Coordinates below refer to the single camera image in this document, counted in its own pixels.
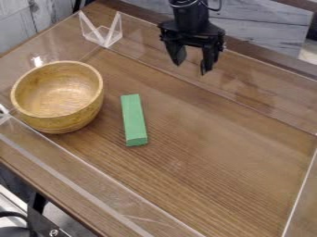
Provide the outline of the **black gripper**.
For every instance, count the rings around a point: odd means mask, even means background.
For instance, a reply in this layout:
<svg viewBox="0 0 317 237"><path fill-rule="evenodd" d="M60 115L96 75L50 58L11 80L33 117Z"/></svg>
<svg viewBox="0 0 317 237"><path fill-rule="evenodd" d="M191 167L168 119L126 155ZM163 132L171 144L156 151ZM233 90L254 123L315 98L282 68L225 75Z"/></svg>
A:
<svg viewBox="0 0 317 237"><path fill-rule="evenodd" d="M216 45L204 45L201 48L200 74L204 75L211 71L212 65L217 62L219 47L224 45L224 30L207 22L195 31L181 31L173 20L160 22L157 28L160 30L159 39L164 42L165 50L176 66L185 59L185 45L192 47L201 47L204 44Z"/></svg>

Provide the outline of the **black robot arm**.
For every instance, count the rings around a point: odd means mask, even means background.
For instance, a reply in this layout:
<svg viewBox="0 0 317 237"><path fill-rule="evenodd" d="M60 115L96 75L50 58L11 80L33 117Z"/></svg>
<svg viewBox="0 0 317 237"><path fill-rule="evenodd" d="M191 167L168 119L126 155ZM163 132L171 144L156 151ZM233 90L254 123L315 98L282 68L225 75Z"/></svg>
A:
<svg viewBox="0 0 317 237"><path fill-rule="evenodd" d="M179 66L185 57L185 47L201 49L200 74L212 70L219 53L224 51L224 30L208 21L208 12L219 11L208 6L208 0L168 0L173 18L157 24L159 39L169 58Z"/></svg>

